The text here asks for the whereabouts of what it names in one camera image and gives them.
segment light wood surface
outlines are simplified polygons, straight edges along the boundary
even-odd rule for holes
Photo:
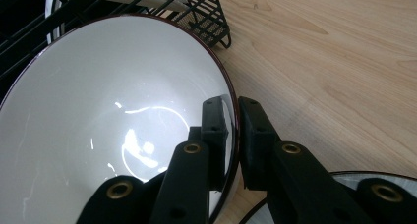
[[[216,47],[238,95],[329,171],[417,177],[417,0],[220,0],[233,44]],[[217,223],[265,196],[244,191]]]

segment wooden table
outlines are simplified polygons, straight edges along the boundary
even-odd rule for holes
[[[233,44],[215,48],[238,95],[329,171],[417,177],[417,0],[220,0]],[[217,223],[265,196],[244,191]]]

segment wood grain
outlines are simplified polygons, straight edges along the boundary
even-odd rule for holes
[[[215,52],[238,95],[329,171],[417,177],[417,0],[220,0],[233,44]],[[244,191],[217,223],[265,196]]]

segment black wire basket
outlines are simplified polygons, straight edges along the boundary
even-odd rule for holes
[[[139,6],[143,0],[129,4],[104,0],[55,1],[59,7],[45,18],[45,0],[0,0],[0,101],[25,66],[51,40],[106,16],[139,13],[163,17],[192,32],[208,47],[231,45],[229,25],[219,0],[186,0],[186,9],[181,12],[167,9],[175,0],[167,0],[157,8]]]

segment wire rack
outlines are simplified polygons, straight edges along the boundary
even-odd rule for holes
[[[53,40],[57,29],[64,31],[92,20],[121,14],[148,14],[170,20],[196,35],[208,47],[231,45],[230,29],[219,0],[186,0],[187,9],[168,11],[174,2],[158,8],[138,6],[143,0],[120,4],[103,0],[56,0],[58,9],[45,18],[45,0],[0,0],[0,101],[25,66]]]

